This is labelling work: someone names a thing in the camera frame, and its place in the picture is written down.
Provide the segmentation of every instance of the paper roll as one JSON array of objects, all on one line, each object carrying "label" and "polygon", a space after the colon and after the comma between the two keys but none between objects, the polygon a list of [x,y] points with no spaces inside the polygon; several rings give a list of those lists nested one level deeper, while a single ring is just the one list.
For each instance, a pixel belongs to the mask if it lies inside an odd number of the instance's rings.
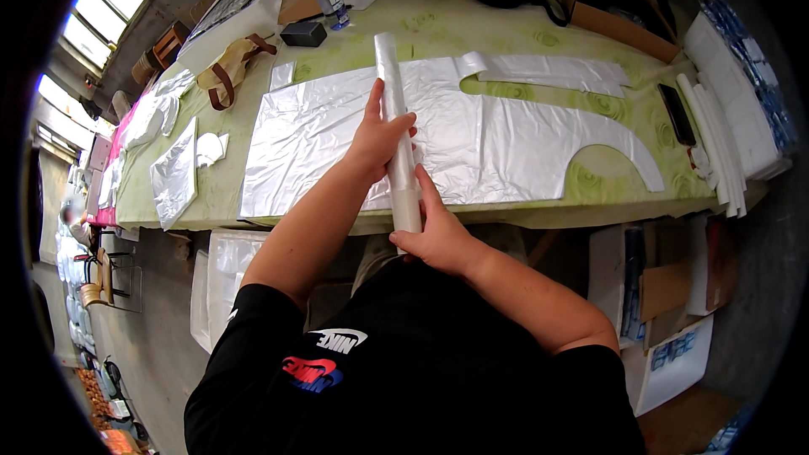
[{"label": "paper roll", "polygon": [[[385,82],[382,93],[382,119],[391,121],[407,113],[405,93],[402,91],[399,62],[396,61],[396,39],[393,34],[374,36],[376,75]],[[418,184],[415,176],[410,134],[405,131],[399,138],[396,153],[388,163],[388,184],[391,187],[391,209],[394,230],[421,232],[421,213],[418,209]]]}]

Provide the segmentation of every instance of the nike logo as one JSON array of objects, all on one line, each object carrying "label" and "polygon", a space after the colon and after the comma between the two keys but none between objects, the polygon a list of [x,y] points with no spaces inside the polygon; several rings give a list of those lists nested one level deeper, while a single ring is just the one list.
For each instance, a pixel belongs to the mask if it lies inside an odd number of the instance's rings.
[{"label": "nike logo", "polygon": [[347,355],[351,348],[359,346],[368,338],[368,334],[365,332],[354,329],[321,329],[310,330],[309,332],[323,335],[316,346]]}]

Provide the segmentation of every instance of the black phone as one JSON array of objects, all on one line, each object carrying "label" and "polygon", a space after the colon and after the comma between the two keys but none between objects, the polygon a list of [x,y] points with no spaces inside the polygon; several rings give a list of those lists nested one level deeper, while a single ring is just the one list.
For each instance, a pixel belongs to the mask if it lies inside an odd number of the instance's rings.
[{"label": "black phone", "polygon": [[660,88],[662,101],[666,104],[668,115],[672,119],[672,126],[674,127],[674,134],[677,136],[677,140],[680,141],[682,145],[695,145],[696,139],[694,138],[694,131],[691,128],[691,122],[689,122],[688,116],[685,114],[683,102],[680,100],[680,94],[671,86],[659,84],[658,88]]}]

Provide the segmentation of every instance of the white plastic bag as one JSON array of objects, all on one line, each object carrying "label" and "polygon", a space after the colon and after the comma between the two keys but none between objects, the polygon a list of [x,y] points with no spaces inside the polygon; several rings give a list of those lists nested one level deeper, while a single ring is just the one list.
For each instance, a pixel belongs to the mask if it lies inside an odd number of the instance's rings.
[{"label": "white plastic bag", "polygon": [[197,117],[149,167],[160,227],[171,228],[197,197]]}]

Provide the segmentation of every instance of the concrete floor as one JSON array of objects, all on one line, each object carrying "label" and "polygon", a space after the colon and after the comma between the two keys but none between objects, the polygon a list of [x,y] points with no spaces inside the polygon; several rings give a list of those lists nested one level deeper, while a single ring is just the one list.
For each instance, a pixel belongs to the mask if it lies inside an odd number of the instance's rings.
[{"label": "concrete floor", "polygon": [[[134,251],[143,269],[143,313],[90,307],[99,359],[110,355],[118,365],[137,418],[154,446],[171,454],[186,453],[183,409],[208,363],[189,331],[193,259],[182,259],[186,244],[179,244],[160,230],[143,229],[139,242],[105,235],[107,250]],[[128,281],[113,278],[119,285]],[[117,297],[116,304],[138,309],[137,292],[129,299]]]}]

